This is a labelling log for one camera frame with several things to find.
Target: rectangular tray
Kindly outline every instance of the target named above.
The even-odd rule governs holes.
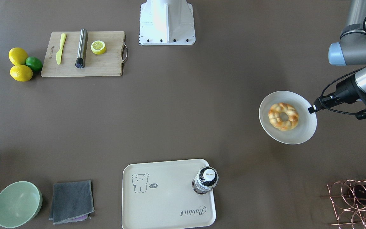
[[[61,64],[56,62],[56,53],[60,49],[60,35],[67,35],[63,46]],[[125,32],[99,31],[87,32],[87,46],[84,68],[76,68],[80,32],[52,32],[46,51],[42,77],[83,77],[83,76],[120,76],[122,75],[122,52]],[[91,51],[91,44],[101,40],[105,43],[106,52],[96,55]]]
[[[199,195],[192,188],[199,168],[207,165],[204,159],[128,165],[122,178],[122,228],[183,229],[213,224],[213,191]]]

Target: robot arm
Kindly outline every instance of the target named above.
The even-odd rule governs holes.
[[[329,61],[333,65],[366,64],[366,0],[352,0],[347,26],[341,33],[340,42],[334,43],[329,49]],[[341,112],[331,107],[342,103],[355,103],[363,101],[366,106],[366,67],[349,73],[340,79],[349,76],[336,85],[334,93],[316,99],[314,105],[308,110],[310,113],[329,109],[335,112],[355,115],[357,119],[366,119],[366,108],[357,113]]]

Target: knife handle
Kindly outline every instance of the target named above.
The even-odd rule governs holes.
[[[67,35],[65,33],[62,33],[60,36],[60,49],[63,49],[64,41],[66,40]]]

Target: white plate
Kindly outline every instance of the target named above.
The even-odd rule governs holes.
[[[268,112],[275,103],[289,103],[299,113],[299,123],[295,129],[281,131],[273,127],[269,122]],[[309,140],[317,127],[315,113],[309,113],[310,103],[303,97],[290,91],[276,91],[265,97],[260,105],[259,117],[266,133],[278,142],[289,145],[300,144]]]
[[[203,159],[128,165],[122,177],[122,228],[183,229],[214,223],[213,191],[199,195],[192,188],[199,168],[206,165]]]

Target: citrus fruit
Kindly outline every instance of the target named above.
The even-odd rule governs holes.
[[[15,65],[10,69],[10,75],[17,81],[25,82],[32,78],[32,69],[26,65]]]
[[[97,55],[105,53],[106,51],[105,43],[102,41],[94,41],[91,44],[91,51],[93,51],[93,53]]]
[[[28,66],[33,71],[40,71],[43,67],[42,61],[36,57],[28,57],[25,61],[26,66]]]
[[[13,65],[23,65],[28,58],[28,54],[23,48],[12,48],[9,50],[8,56]]]

